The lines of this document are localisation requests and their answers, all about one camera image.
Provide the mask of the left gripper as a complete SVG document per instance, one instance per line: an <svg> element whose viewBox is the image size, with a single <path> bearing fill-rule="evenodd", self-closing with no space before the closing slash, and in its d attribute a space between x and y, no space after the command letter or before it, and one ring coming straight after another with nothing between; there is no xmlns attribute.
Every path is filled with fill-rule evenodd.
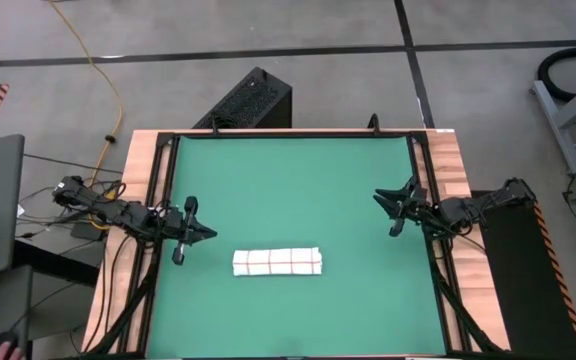
<svg viewBox="0 0 576 360"><path fill-rule="evenodd" d="M195 196L188 196L185 200L183 210L174 207L171 208L165 216L164 235L167 238L177 240L177 245L172 254L172 262L175 265L182 265L184 262L184 246L190 242L197 210L197 198ZM200 232L194 234L195 243L215 238L218 235L215 230L202 225L199 221L195 221L195 230Z"/></svg>

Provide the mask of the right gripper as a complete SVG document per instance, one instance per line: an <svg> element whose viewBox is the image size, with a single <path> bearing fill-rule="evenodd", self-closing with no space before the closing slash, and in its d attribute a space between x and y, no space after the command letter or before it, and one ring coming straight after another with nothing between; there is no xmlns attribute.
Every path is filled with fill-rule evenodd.
<svg viewBox="0 0 576 360"><path fill-rule="evenodd" d="M411 176L398 190L376 189L373 199L388 217L394 220L394 225L389 230L392 237L400 235L406 220L429 229L433 236L442 232L441 222L433 214L432 204L427 201L426 190L421 187L416 176Z"/></svg>

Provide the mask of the white red-checked towel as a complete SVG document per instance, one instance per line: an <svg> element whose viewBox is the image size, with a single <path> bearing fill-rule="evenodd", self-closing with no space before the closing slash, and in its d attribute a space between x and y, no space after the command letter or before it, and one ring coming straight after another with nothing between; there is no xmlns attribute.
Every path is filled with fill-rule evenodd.
<svg viewBox="0 0 576 360"><path fill-rule="evenodd" d="M318 247L236 250L234 276L321 275L323 256Z"/></svg>

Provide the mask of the green table mat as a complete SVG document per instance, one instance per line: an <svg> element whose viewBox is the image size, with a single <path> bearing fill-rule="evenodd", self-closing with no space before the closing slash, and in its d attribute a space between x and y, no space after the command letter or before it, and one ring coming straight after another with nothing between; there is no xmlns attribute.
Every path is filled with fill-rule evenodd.
<svg viewBox="0 0 576 360"><path fill-rule="evenodd" d="M182 265L164 244L148 356L443 353L424 236L373 199L411 174L402 137L183 139L172 201L218 235ZM312 247L321 275L233 275L236 250Z"/></svg>

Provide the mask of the black power brick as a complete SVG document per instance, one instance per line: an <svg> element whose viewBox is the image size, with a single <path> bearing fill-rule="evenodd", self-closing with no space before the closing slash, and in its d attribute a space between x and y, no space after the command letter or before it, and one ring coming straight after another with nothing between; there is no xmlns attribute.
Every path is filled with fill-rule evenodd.
<svg viewBox="0 0 576 360"><path fill-rule="evenodd" d="M88 241L101 241L104 234L104 230L100 230L90 223L77 223L70 232L72 237Z"/></svg>

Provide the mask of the black computer tower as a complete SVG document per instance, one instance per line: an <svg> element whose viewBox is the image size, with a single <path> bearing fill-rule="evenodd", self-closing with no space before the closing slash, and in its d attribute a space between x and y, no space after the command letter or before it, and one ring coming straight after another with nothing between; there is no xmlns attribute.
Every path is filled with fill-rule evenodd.
<svg viewBox="0 0 576 360"><path fill-rule="evenodd" d="M266 70L253 68L194 126L212 129L291 128L293 88Z"/></svg>

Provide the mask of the large black orange-striped floor mat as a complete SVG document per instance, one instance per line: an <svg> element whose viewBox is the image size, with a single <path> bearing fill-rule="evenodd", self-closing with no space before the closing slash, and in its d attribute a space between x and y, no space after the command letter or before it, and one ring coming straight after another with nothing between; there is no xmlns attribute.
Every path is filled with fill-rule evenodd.
<svg viewBox="0 0 576 360"><path fill-rule="evenodd" d="M484 215L482 237L511 350L576 360L576 311L538 202Z"/></svg>

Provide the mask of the grey metal stand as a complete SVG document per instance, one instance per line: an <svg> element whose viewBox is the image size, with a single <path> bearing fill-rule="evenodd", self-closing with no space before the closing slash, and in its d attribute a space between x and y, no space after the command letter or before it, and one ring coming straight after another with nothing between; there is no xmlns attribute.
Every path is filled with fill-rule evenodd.
<svg viewBox="0 0 576 360"><path fill-rule="evenodd" d="M567 163L569 172L576 175L576 147L570 128L576 122L576 97L559 108L547 91L544 82L533 82L534 91Z"/></svg>

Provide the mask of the grey keyboard tray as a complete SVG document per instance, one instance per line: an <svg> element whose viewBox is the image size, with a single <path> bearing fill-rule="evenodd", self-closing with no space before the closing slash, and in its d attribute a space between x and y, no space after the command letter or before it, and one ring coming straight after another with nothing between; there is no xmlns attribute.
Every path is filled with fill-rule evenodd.
<svg viewBox="0 0 576 360"><path fill-rule="evenodd" d="M33 273L23 266L0 273L0 333L9 331L17 335L17 345L26 352Z"/></svg>

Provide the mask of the black computer mouse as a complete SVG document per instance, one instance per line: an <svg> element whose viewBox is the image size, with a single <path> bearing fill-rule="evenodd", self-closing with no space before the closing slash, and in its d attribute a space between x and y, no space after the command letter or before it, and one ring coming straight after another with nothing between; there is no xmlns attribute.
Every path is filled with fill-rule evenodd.
<svg viewBox="0 0 576 360"><path fill-rule="evenodd" d="M14 331L5 331L0 333L0 349L7 344L7 352L11 353L18 345L18 335Z"/></svg>

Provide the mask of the black table frame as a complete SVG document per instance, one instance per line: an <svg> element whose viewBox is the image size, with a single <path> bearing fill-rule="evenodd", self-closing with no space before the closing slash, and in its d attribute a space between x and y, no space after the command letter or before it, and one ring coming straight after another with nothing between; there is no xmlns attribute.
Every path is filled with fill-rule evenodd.
<svg viewBox="0 0 576 360"><path fill-rule="evenodd" d="M422 183L431 179L437 183L435 192L444 200L452 196L471 193L457 136L452 129L417 129L427 137L429 153L416 161ZM157 141L170 135L170 130L136 130L132 134L125 156L122 180L127 184L123 197L142 201L147 197L149 182L155 182L155 199L163 196L170 151L164 149L158 156ZM225 135L297 136L314 135L368 135L369 129L226 129ZM105 327L111 325L127 304L131 276L142 279L146 267L135 265L138 256L133 241L125 243L123 232L114 229L107 238L104 260L106 269L98 276L93 303L81 345L88 349L98 344ZM473 244L463 238L455 241L451 251L456 279L451 284L459 289L461 300L486 335L498 346L509 349L509 339L498 302L489 260Z"/></svg>

